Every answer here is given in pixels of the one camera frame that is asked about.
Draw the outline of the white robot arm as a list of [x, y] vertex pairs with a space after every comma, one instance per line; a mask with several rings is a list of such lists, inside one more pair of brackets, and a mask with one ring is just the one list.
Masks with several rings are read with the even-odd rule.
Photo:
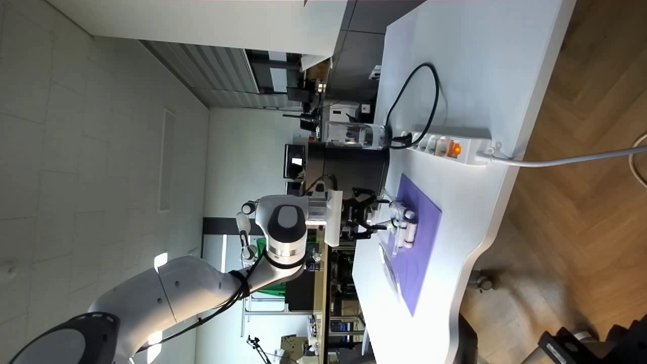
[[248, 201], [236, 214], [238, 234], [247, 240], [250, 225], [266, 234], [250, 267], [223, 273], [199, 257], [173, 260], [105, 291], [88, 311], [24, 345], [9, 364], [132, 364], [151, 334], [300, 277], [311, 263], [311, 227], [324, 228], [328, 247], [339, 244], [341, 206], [341, 191]]

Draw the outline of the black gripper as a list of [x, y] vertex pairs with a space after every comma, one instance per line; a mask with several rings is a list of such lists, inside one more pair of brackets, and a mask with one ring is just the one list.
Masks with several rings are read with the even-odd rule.
[[370, 225], [369, 214], [380, 206], [395, 206], [396, 203], [377, 197], [373, 191], [355, 189], [353, 197], [341, 203], [341, 236], [346, 240], [370, 239], [375, 232], [402, 230], [395, 225]]

